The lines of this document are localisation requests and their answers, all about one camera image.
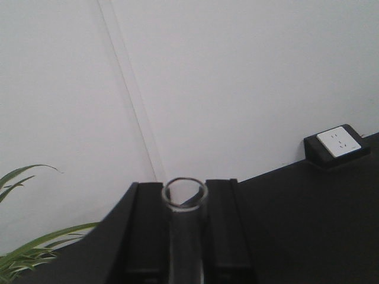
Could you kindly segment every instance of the black holder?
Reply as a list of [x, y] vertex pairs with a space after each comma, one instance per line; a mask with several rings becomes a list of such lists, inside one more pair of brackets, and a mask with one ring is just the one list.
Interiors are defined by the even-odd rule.
[[[207, 284], [254, 284], [250, 251], [235, 202], [237, 180], [208, 180], [204, 277]], [[82, 241], [16, 284], [166, 284], [168, 223], [161, 183], [133, 183]]]

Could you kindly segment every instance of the green leaf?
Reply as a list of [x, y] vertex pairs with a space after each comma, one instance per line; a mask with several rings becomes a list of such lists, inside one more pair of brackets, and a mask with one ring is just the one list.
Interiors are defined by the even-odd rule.
[[0, 270], [7, 267], [7, 264], [9, 264], [9, 262], [13, 262], [14, 260], [17, 259], [17, 257], [22, 256], [27, 251], [29, 251], [29, 250], [37, 247], [37, 246], [40, 246], [40, 245], [42, 245], [48, 241], [54, 240], [55, 238], [58, 238], [58, 237], [63, 236], [63, 235], [67, 235], [67, 234], [74, 233], [76, 231], [81, 231], [81, 230], [88, 229], [88, 228], [93, 228], [97, 224], [98, 224], [98, 222], [82, 224], [79, 226], [65, 228], [65, 229], [62, 229], [59, 231], [52, 232], [50, 234], [43, 235], [42, 237], [39, 237], [33, 241], [30, 241], [29, 243], [24, 244], [23, 246], [15, 249], [14, 251], [12, 251], [12, 252], [6, 254], [5, 256], [1, 257], [0, 258]]
[[22, 186], [22, 183], [25, 182], [26, 180], [28, 179], [31, 179], [35, 176], [30, 176], [30, 177], [27, 177], [26, 179], [23, 179], [17, 183], [15, 183], [14, 185], [12, 185], [10, 188], [6, 189], [3, 193], [0, 194], [0, 203], [4, 200], [4, 198], [12, 191], [12, 189], [16, 188], [17, 186]]
[[56, 247], [56, 246], [58, 246], [60, 244], [67, 243], [68, 241], [78, 240], [80, 238], [83, 238], [83, 237], [67, 238], [65, 240], [55, 241], [54, 243], [51, 243], [51, 244], [48, 244], [47, 246], [45, 246], [45, 248], [50, 249], [50, 248]]
[[1, 179], [0, 179], [0, 190], [3, 188], [3, 186], [9, 182], [11, 179], [15, 178], [16, 176], [22, 174], [23, 172], [25, 172], [26, 170], [28, 169], [31, 169], [32, 167], [41, 167], [41, 166], [44, 166], [44, 167], [51, 167], [47, 164], [32, 164], [30, 166], [26, 166], [26, 167], [21, 167], [19, 169], [15, 169], [9, 173], [7, 173], [5, 176], [3, 176]]

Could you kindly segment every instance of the power outlet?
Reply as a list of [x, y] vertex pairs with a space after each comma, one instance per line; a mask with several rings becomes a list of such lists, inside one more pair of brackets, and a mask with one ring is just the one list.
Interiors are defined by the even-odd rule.
[[304, 138], [306, 159], [331, 169], [368, 155], [370, 145], [349, 125], [344, 124]]
[[334, 158], [361, 148], [361, 145], [342, 126], [319, 133], [317, 139]]

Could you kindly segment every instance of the clear glass tube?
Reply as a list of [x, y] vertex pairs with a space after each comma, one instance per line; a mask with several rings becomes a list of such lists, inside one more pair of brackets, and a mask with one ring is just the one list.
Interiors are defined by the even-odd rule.
[[[192, 192], [184, 202], [171, 196]], [[169, 284], [203, 284], [203, 235], [208, 188], [191, 177], [171, 180], [162, 190], [170, 230]]]

